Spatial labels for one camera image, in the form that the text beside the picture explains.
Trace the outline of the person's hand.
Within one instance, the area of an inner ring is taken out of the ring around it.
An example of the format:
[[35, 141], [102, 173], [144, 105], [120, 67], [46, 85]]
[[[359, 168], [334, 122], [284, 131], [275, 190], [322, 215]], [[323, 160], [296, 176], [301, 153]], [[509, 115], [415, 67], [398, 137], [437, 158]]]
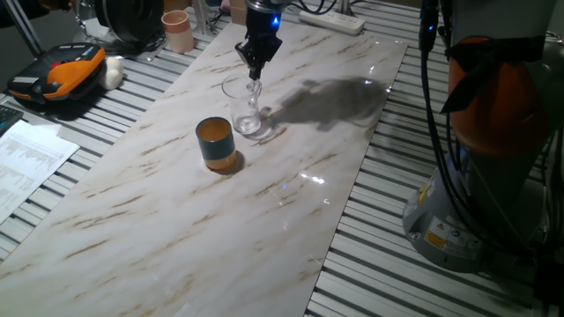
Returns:
[[39, 4], [48, 11], [69, 11], [74, 0], [39, 0]]

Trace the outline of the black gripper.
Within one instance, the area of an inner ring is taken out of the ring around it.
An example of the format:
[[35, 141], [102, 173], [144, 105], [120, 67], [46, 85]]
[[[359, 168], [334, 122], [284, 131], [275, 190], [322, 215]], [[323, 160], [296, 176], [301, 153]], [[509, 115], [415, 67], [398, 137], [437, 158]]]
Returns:
[[247, 41], [235, 45], [239, 57], [249, 67], [251, 80], [259, 80], [266, 62], [269, 62], [282, 44], [277, 37], [281, 24], [280, 12], [261, 12], [248, 8], [246, 17]]

